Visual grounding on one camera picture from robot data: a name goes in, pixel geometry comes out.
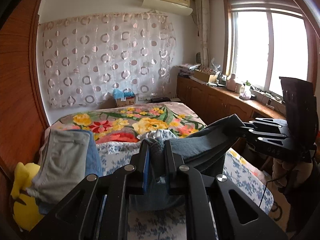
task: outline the yellow plush toy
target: yellow plush toy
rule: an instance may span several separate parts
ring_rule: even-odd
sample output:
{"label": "yellow plush toy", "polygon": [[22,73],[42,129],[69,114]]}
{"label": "yellow plush toy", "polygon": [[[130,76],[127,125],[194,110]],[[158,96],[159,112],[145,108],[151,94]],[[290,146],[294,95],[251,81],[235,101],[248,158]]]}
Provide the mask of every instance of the yellow plush toy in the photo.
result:
{"label": "yellow plush toy", "polygon": [[31,186],[31,180],[38,173],[40,166],[34,163],[18,163],[14,170],[14,182],[11,196],[13,204],[13,219],[19,227],[30,231],[43,218],[39,213],[34,197],[25,191]]}

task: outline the gray towel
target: gray towel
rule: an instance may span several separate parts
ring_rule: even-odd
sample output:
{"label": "gray towel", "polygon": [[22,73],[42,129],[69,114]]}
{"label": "gray towel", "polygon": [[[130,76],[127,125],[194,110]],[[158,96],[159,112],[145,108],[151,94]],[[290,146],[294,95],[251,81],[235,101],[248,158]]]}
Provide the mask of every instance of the gray towel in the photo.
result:
{"label": "gray towel", "polygon": [[58,203],[84,179],[90,135],[76,130],[51,130],[43,162],[33,178],[29,195]]}
{"label": "gray towel", "polygon": [[[236,142],[224,129],[244,124],[237,115],[220,119],[186,138],[169,139],[173,153],[202,174],[215,177],[222,173],[225,153]],[[184,196],[169,196],[166,190],[164,145],[161,138],[145,139],[150,145],[148,190],[145,195],[130,195],[130,206],[137,211],[162,210],[184,203]]]}

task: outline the metal rivet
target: metal rivet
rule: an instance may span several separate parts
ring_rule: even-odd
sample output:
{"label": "metal rivet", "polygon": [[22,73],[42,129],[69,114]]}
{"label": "metal rivet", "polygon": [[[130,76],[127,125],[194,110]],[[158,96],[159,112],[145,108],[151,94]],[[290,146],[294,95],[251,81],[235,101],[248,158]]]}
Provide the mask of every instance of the metal rivet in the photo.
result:
{"label": "metal rivet", "polygon": [[126,171],[133,171],[134,170],[134,166],[132,164],[128,164],[128,165],[124,166],[124,169]]}
{"label": "metal rivet", "polygon": [[188,167],[187,165],[183,164],[183,165],[180,165],[180,166],[179,166],[179,170],[180,170],[180,171],[188,171],[188,170],[189,170],[189,167]]}
{"label": "metal rivet", "polygon": [[220,182],[225,182],[227,180],[227,176],[224,174],[218,174],[216,178]]}
{"label": "metal rivet", "polygon": [[89,174],[87,176],[87,181],[95,181],[97,179],[97,175],[95,174]]}

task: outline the circle pattern curtain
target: circle pattern curtain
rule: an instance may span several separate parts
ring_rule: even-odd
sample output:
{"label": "circle pattern curtain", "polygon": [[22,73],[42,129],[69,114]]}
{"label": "circle pattern curtain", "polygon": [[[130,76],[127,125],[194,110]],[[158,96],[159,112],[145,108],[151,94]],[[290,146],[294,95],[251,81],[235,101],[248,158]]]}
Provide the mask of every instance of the circle pattern curtain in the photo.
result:
{"label": "circle pattern curtain", "polygon": [[42,58],[53,107],[103,102],[118,88],[164,96],[176,38],[167,16],[112,13],[43,23]]}

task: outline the window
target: window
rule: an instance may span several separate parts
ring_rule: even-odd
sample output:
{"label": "window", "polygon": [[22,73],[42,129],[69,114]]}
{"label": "window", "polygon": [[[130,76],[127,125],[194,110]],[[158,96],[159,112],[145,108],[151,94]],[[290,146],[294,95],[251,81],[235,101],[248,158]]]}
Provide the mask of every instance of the window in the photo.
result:
{"label": "window", "polygon": [[235,73],[239,81],[248,80],[280,97],[281,76],[315,80],[312,53],[316,48],[311,45],[307,21],[293,2],[228,0],[227,20],[231,42],[227,74]]}

